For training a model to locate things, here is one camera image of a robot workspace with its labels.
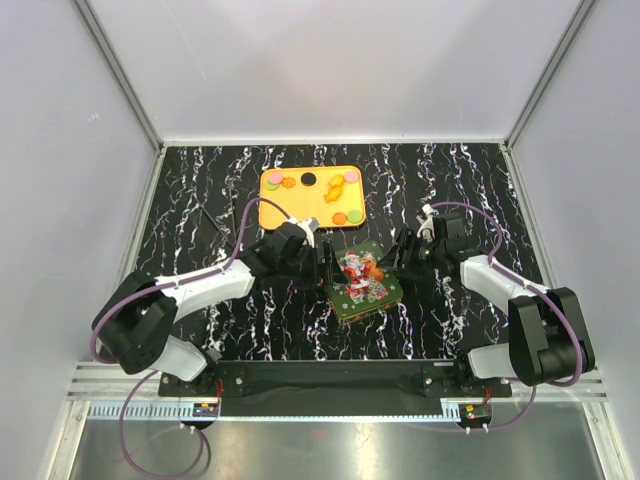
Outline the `gold tin lid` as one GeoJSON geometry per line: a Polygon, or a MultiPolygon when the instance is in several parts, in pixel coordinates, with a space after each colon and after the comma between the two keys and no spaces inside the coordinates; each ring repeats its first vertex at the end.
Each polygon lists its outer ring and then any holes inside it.
{"type": "Polygon", "coordinates": [[[379,267],[381,245],[366,241],[336,253],[345,275],[345,284],[334,283],[325,289],[340,325],[347,325],[398,304],[402,287],[392,271],[379,267]]]}

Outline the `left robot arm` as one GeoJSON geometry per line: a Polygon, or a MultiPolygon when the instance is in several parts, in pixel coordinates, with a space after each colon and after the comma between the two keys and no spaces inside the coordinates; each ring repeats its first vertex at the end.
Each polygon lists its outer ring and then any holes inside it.
{"type": "Polygon", "coordinates": [[[129,274],[92,323],[91,346],[103,346],[105,362],[128,375],[156,370],[172,375],[196,396],[215,386],[212,357],[173,333],[175,323],[220,302],[241,299],[279,282],[297,288],[329,286],[343,280],[330,241],[315,237],[310,218],[286,221],[230,258],[183,275],[129,274]]]}

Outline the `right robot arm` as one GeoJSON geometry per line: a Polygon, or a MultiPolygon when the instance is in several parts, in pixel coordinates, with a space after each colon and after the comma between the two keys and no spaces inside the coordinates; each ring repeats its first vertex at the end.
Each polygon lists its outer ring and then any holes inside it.
{"type": "Polygon", "coordinates": [[[472,246],[459,215],[427,210],[418,230],[400,230],[379,267],[411,279],[436,271],[507,316],[508,342],[470,350],[454,371],[463,395],[480,394],[494,378],[571,386],[596,366],[576,293],[532,282],[472,246]]]}

